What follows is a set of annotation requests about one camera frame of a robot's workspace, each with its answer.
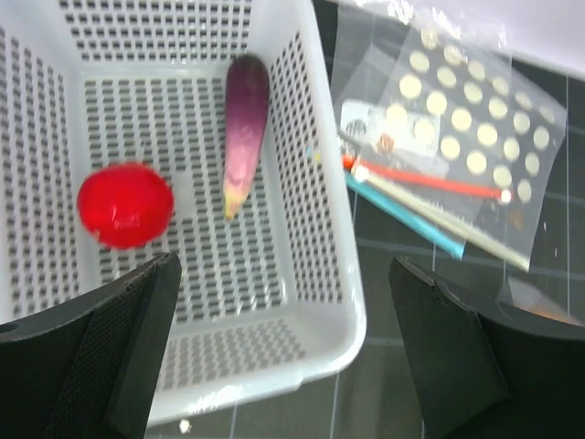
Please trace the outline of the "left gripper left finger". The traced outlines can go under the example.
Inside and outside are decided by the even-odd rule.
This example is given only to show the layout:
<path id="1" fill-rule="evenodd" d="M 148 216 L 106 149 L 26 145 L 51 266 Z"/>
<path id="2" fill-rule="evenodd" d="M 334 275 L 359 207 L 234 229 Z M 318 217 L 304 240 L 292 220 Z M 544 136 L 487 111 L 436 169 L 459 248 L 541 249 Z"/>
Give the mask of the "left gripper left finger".
<path id="1" fill-rule="evenodd" d="M 1 326 L 4 438 L 142 438 L 182 267 L 164 253 Z"/>

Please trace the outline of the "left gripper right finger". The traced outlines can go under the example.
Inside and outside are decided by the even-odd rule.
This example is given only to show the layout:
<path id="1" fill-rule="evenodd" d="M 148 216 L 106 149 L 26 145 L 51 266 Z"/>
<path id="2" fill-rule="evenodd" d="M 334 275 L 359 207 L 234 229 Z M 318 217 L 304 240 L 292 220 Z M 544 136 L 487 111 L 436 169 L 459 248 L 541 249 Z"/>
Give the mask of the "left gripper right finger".
<path id="1" fill-rule="evenodd" d="M 408 258 L 388 279 L 429 438 L 581 438 L 584 327 L 458 285 Z"/>

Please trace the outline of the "red yellow apple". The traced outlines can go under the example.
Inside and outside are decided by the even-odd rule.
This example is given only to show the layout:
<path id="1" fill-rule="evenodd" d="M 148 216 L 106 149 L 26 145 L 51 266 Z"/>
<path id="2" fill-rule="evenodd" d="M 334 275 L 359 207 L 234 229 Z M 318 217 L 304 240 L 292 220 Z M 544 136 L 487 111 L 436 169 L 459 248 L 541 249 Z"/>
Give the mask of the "red yellow apple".
<path id="1" fill-rule="evenodd" d="M 118 250 L 144 246 L 165 232 L 173 217 L 170 186 L 137 162 L 106 166 L 80 186 L 77 210 L 85 230 Z"/>

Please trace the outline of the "white perforated plastic basket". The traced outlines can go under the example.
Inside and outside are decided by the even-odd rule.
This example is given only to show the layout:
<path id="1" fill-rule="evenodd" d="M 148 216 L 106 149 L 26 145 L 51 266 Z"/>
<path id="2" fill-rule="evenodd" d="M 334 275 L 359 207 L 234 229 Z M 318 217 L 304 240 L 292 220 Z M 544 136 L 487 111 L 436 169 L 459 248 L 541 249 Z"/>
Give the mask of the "white perforated plastic basket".
<path id="1" fill-rule="evenodd" d="M 345 369 L 367 316 L 324 62 L 321 1 L 4 1 L 1 318 L 163 252 L 182 275 L 149 424 L 252 402 Z M 270 110 L 250 195 L 224 216 L 229 63 L 257 55 Z M 175 197 L 135 249 L 83 228 L 83 180 L 140 162 Z"/>

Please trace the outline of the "purple eggplant toy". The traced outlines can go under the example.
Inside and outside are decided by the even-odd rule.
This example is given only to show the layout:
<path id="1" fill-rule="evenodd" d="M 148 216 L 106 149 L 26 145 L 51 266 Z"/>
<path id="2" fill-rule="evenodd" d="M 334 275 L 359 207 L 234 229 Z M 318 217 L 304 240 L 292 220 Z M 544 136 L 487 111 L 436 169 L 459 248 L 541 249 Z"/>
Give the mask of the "purple eggplant toy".
<path id="1" fill-rule="evenodd" d="M 226 81 L 224 213 L 233 219 L 248 198 L 260 162 L 269 110 L 270 79 L 260 58 L 233 60 Z"/>

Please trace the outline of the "orange zipper clear bag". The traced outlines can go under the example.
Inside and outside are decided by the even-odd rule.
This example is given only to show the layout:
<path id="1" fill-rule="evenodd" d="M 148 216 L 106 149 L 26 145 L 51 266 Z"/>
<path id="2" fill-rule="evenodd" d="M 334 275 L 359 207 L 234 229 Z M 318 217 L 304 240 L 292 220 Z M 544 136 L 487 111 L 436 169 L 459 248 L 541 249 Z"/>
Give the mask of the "orange zipper clear bag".
<path id="1" fill-rule="evenodd" d="M 498 295 L 501 302 L 513 305 L 528 313 L 583 327 L 584 323 L 549 299 L 539 288 L 514 276 L 507 276 Z"/>

